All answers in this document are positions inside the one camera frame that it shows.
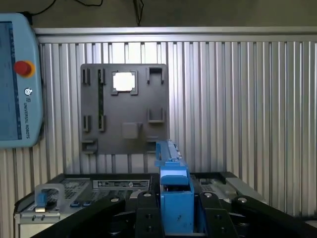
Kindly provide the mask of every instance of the red button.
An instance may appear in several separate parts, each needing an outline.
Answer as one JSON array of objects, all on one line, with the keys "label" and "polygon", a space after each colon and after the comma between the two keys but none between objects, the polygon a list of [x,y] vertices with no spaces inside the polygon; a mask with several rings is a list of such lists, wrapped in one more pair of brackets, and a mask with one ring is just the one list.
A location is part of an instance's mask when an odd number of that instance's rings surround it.
[{"label": "red button", "polygon": [[25,61],[17,61],[14,64],[14,71],[21,76],[27,76],[31,73],[32,68],[30,64]]}]

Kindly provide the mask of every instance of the metal frame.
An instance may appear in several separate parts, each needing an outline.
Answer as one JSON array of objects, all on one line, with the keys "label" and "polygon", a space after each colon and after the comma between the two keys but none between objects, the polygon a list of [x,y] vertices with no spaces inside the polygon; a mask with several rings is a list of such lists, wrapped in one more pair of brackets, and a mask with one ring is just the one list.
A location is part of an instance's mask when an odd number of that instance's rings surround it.
[{"label": "metal frame", "polygon": [[[90,62],[166,63],[173,95],[171,139],[190,171],[231,171],[275,208],[314,215],[316,27],[35,32],[43,66],[45,131],[31,149],[0,153],[3,237],[13,234],[14,202],[57,174],[157,171],[149,166],[153,155],[80,153],[77,82],[79,65]],[[247,80],[239,80],[237,73]]]}]

